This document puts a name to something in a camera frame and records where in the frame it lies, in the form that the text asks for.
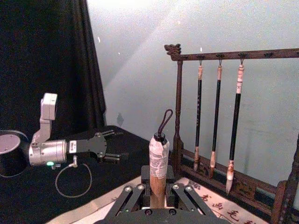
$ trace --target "white tape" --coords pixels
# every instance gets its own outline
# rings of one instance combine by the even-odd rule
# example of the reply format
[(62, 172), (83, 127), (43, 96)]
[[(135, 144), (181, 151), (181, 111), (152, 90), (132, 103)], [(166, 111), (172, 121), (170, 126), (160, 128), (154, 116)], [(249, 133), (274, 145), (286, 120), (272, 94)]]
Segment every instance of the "white tape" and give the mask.
[(70, 141), (69, 153), (76, 153), (76, 151), (77, 151), (77, 141), (76, 140)]
[(159, 179), (166, 176), (168, 165), (169, 141), (162, 146), (154, 137), (149, 142), (149, 167), (150, 175)]
[(242, 92), (242, 82), (237, 82), (237, 93), (241, 94)]

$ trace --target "brush handle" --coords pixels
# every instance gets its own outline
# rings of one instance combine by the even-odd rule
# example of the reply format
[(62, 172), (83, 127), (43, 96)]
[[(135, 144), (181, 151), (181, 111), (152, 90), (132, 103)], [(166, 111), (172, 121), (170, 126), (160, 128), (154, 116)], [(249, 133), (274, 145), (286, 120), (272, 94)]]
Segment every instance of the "brush handle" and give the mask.
[(218, 129), (218, 114), (219, 114), (219, 99), (220, 99), (220, 87), (221, 87), (221, 74), (222, 66), (218, 67), (217, 75), (217, 91), (216, 91), (216, 105), (215, 105), (215, 119), (214, 119), (214, 134), (213, 134), (213, 146), (212, 151), (216, 151), (216, 141), (217, 141), (217, 129)]
[(201, 113), (201, 86), (202, 86), (202, 66), (198, 71), (198, 92), (197, 92), (197, 116), (196, 116), (196, 134), (195, 134), (195, 154), (194, 170), (197, 170), (199, 163), (199, 131), (200, 131), (200, 113)]
[(149, 142), (149, 185), (151, 188), (150, 207), (164, 208), (165, 186), (169, 154), (169, 141), (162, 145), (152, 137)]
[(230, 152), (229, 152), (230, 160), (234, 160), (234, 157), (235, 157), (235, 140), (236, 140), (237, 128), (238, 128), (241, 92), (242, 92), (242, 84), (243, 84), (243, 74), (244, 74), (244, 66), (240, 64), (239, 70), (238, 70), (237, 90), (236, 90), (236, 95), (235, 95), (235, 111), (234, 111), (232, 139), (230, 142)]

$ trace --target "black cylindrical motor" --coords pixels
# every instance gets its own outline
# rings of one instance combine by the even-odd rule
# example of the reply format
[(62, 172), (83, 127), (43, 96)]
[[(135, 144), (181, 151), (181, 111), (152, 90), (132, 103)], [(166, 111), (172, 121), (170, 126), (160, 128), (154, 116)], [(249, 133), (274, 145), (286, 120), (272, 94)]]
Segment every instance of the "black cylindrical motor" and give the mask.
[(27, 166), (28, 139), (18, 131), (0, 131), (0, 175), (12, 177)]

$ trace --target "brush tip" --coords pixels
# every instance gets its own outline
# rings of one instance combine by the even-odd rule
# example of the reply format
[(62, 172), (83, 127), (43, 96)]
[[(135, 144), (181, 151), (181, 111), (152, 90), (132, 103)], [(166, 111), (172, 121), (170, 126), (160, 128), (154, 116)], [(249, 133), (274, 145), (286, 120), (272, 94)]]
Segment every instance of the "brush tip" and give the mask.
[(214, 174), (214, 168), (211, 167), (211, 172), (210, 172), (210, 175), (209, 175), (210, 179), (213, 177), (213, 174)]
[(197, 163), (194, 164), (193, 169), (194, 169), (195, 172), (197, 171), (197, 169), (198, 169), (198, 164)]
[(226, 194), (228, 195), (231, 188), (232, 188), (233, 181), (227, 180), (226, 181)]

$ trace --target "black cord loop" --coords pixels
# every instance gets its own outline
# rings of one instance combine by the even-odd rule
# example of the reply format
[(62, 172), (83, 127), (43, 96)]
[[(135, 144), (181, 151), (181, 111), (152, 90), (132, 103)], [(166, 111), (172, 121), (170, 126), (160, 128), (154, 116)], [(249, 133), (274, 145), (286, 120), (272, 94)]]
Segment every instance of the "black cord loop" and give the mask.
[[(170, 113), (169, 117), (167, 118), (167, 120), (165, 121), (166, 114), (167, 114), (168, 111), (170, 111), (171, 113)], [(163, 131), (165, 125), (166, 125), (167, 122), (170, 120), (170, 118), (172, 117), (172, 115), (173, 115), (173, 111), (172, 111), (172, 109), (167, 109), (167, 110), (165, 111), (163, 120), (162, 120), (162, 122), (161, 122), (161, 124), (160, 124), (160, 127), (158, 128), (158, 136), (161, 136), (161, 133), (162, 133), (162, 131)]]

